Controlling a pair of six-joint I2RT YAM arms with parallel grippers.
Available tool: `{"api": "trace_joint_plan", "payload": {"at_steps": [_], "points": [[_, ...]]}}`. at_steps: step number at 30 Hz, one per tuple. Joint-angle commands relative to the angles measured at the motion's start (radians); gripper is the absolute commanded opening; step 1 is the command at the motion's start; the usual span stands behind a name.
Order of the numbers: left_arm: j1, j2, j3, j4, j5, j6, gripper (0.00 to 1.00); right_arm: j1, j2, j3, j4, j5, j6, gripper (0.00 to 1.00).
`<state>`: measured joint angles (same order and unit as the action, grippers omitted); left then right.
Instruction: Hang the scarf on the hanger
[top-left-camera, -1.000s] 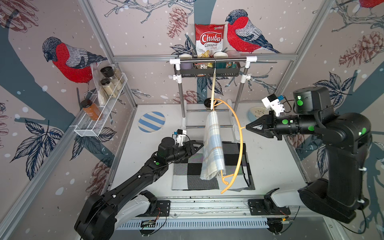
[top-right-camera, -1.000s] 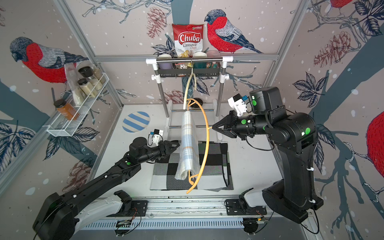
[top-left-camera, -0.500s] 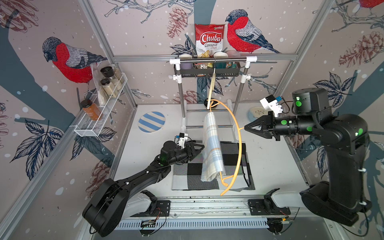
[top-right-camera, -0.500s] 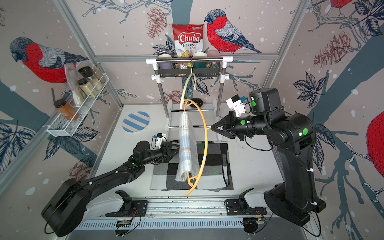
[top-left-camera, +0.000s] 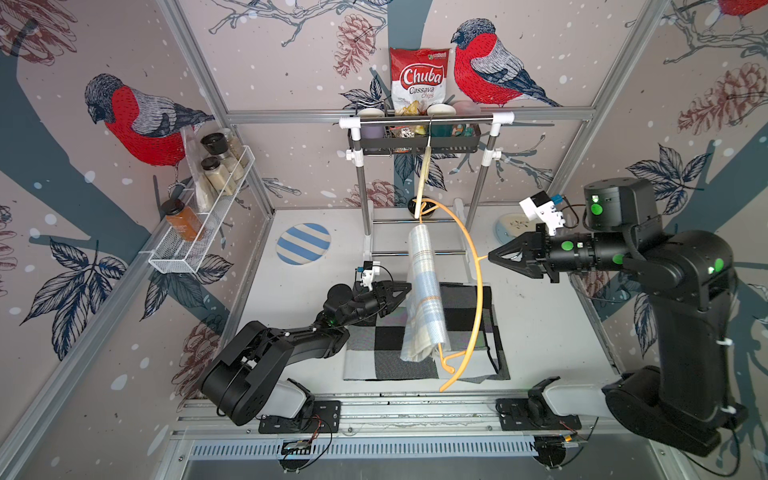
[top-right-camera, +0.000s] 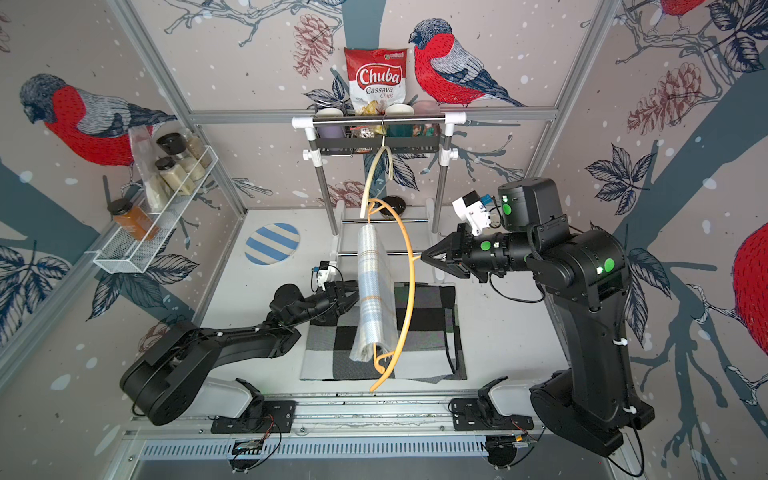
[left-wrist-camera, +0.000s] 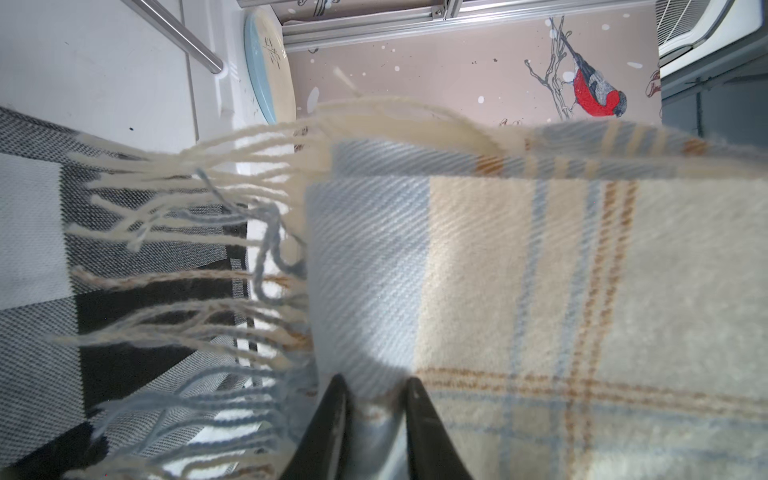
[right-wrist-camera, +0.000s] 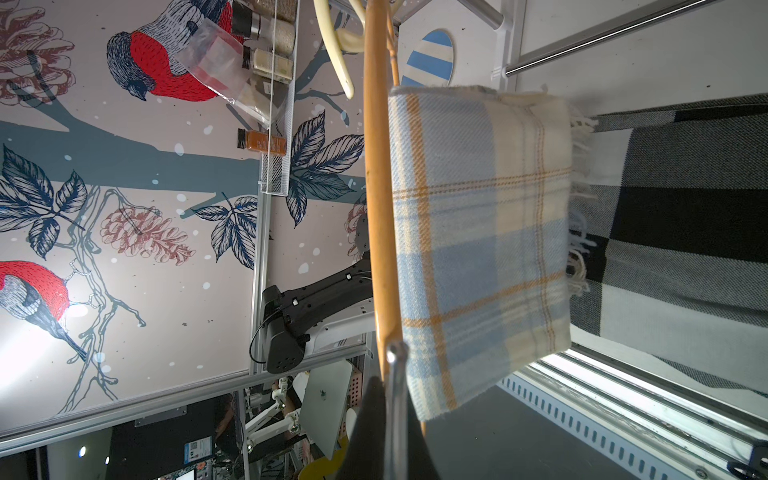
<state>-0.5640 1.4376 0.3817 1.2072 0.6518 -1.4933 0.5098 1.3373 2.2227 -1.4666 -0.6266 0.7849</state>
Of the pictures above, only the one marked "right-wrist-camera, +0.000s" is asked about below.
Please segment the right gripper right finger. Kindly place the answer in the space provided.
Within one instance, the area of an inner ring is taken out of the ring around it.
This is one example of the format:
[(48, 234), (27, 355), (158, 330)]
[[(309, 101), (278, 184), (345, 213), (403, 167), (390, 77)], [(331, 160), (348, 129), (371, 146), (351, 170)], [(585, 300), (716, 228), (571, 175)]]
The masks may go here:
[(408, 478), (408, 386), (407, 344), (400, 340), (387, 347), (389, 367), (386, 382), (386, 433), (384, 445), (383, 478)]

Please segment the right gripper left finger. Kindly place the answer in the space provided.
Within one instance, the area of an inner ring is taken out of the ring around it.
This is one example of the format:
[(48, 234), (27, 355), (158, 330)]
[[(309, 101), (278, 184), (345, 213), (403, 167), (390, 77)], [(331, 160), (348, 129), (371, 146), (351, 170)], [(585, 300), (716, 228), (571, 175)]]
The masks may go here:
[(385, 387), (373, 377), (365, 390), (362, 406), (337, 479), (381, 480), (386, 434)]

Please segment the blue cream plaid scarf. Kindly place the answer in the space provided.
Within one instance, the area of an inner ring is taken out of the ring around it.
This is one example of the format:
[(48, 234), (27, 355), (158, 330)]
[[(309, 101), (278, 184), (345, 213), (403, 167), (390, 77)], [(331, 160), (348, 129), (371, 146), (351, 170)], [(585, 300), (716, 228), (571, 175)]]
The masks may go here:
[(430, 421), (570, 347), (573, 160), (595, 122), (478, 86), (398, 87), (388, 107), (407, 384)]

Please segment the orange wooden hanger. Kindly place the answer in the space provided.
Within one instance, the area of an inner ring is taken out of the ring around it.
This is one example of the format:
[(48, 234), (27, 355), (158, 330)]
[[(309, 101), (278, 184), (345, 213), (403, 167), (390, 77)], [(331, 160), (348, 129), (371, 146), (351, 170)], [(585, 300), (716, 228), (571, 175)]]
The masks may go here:
[(364, 33), (364, 137), (370, 261), (381, 377), (387, 347), (402, 339), (392, 201), (388, 92), (389, 3), (369, 1)]

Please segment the black grey checkered scarf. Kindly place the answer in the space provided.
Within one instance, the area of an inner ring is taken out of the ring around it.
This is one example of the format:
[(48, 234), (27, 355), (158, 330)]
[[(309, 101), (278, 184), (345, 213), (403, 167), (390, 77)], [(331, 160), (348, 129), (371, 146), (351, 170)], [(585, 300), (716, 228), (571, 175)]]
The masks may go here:
[(767, 97), (597, 117), (574, 199), (575, 327), (698, 384), (767, 393)]

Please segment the cream wooden hanger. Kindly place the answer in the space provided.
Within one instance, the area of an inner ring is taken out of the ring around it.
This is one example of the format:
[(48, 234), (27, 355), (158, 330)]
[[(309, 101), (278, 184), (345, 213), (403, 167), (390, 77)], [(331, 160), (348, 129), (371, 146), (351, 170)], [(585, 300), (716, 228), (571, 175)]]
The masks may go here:
[(313, 5), (320, 34), (334, 72), (339, 80), (344, 95), (348, 99), (352, 99), (354, 97), (355, 89), (343, 54), (345, 52), (362, 53), (364, 51), (363, 36), (355, 34), (345, 28), (337, 29), (331, 18), (328, 1), (314, 0)]

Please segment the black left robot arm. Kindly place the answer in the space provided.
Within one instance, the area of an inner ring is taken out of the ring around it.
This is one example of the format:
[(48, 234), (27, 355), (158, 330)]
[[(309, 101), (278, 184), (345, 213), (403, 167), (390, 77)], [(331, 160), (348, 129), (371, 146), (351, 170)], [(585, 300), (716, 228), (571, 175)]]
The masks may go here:
[(348, 218), (348, 231), (360, 259), (312, 284), (285, 292), (273, 285), (261, 294), (262, 319), (249, 345), (251, 360), (269, 373), (285, 373), (305, 357), (310, 330), (361, 301), (373, 298), (368, 215)]

